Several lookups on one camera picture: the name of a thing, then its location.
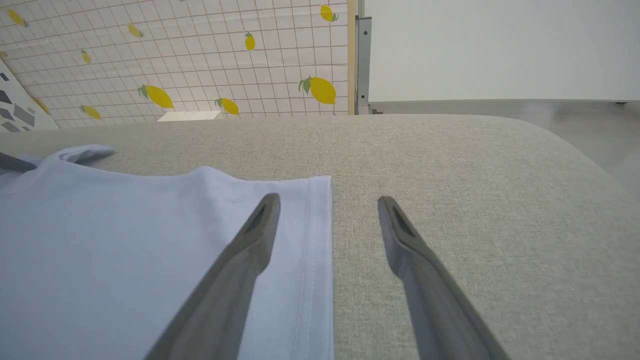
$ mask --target grid pattern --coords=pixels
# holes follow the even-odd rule
[[[325,20],[321,5],[337,20]],[[3,0],[0,50],[60,127],[152,122],[167,111],[219,109],[218,98],[243,118],[341,114],[347,18],[346,0]],[[335,105],[299,90],[309,76],[332,84]],[[141,85],[163,89],[175,108],[142,97]]]

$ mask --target t-shirt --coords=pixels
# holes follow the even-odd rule
[[[143,359],[267,193],[281,210],[239,359],[333,359],[330,177],[244,181],[211,167],[134,176],[75,164],[0,174],[0,358]]]

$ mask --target yellow lemon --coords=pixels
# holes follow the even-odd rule
[[[138,30],[138,28],[136,28],[136,26],[134,26],[133,24],[129,24],[128,27],[131,35],[135,36],[136,38],[141,38],[145,36],[145,34],[142,31]]]
[[[312,78],[309,76],[307,79],[300,80],[298,91],[300,91],[301,86],[307,94],[309,94],[309,89],[311,89],[311,95],[313,95],[318,102],[335,104],[335,89],[329,81],[323,78]]]
[[[51,115],[51,113],[49,112],[49,109],[47,108],[47,106],[44,104],[44,102],[42,102],[40,99],[38,99],[37,97],[31,97],[36,104],[40,105],[40,107],[44,110],[44,112],[46,112],[47,114]]]
[[[89,54],[87,54],[84,50],[81,50],[80,53],[82,54],[82,59],[84,60],[84,62],[87,65],[91,65],[91,56],[89,56]]]
[[[253,38],[253,35],[251,35],[249,31],[247,31],[244,34],[244,37],[246,37],[246,39],[244,40],[244,46],[246,46],[246,49],[249,51],[253,50],[253,48],[255,47],[255,39]]]
[[[138,94],[144,96],[147,100],[151,100],[158,104],[161,108],[173,109],[173,101],[171,97],[164,92],[161,88],[157,88],[153,85],[142,85],[138,88]]]
[[[334,13],[329,6],[322,5],[320,7],[320,16],[328,22],[334,22],[338,20],[338,14]]]
[[[27,20],[24,20],[20,15],[18,15],[17,12],[11,9],[8,9],[7,12],[9,13],[11,20],[13,20],[16,24],[20,26],[24,26],[25,28],[29,26],[29,22]]]
[[[82,105],[80,106],[80,110],[94,119],[102,120],[100,113],[96,109],[92,108],[91,106]]]
[[[230,114],[239,115],[238,105],[229,99],[220,98],[216,100],[216,105],[221,106]]]

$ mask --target gray fabric table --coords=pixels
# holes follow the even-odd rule
[[[46,156],[108,144],[91,166],[241,179],[333,176],[336,359],[417,358],[387,265],[380,195],[396,198],[513,359],[640,353],[640,203],[577,149],[519,120],[375,115],[214,120],[0,135]]]

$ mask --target white object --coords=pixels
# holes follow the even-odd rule
[[[367,0],[369,102],[640,100],[640,1]]]
[[[214,120],[220,110],[212,111],[171,111],[164,114],[158,121],[191,121],[191,120]]]
[[[112,152],[74,147],[0,176],[0,359],[144,359],[272,192],[278,229],[238,359],[333,359],[328,176],[134,176],[70,162]]]

